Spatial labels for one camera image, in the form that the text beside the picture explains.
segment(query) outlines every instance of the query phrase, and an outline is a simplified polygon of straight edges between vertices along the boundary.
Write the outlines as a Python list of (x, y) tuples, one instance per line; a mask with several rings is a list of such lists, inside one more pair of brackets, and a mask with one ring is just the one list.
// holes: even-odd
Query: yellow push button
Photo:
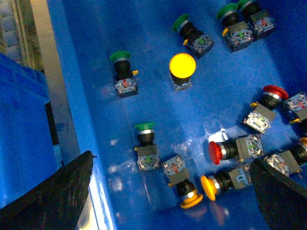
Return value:
[(181, 204), (180, 207), (183, 209), (188, 209), (194, 207), (195, 205), (199, 204), (203, 199), (203, 194), (197, 194), (197, 191), (194, 190), (194, 196), (185, 199)]
[(207, 197), (214, 201), (215, 200), (215, 195), (217, 194), (217, 189), (214, 186), (214, 182), (210, 179), (207, 178), (206, 176), (201, 177), (201, 185), (207, 195)]
[(180, 53), (169, 62), (169, 70), (177, 78), (189, 78), (196, 70), (196, 61), (191, 55)]

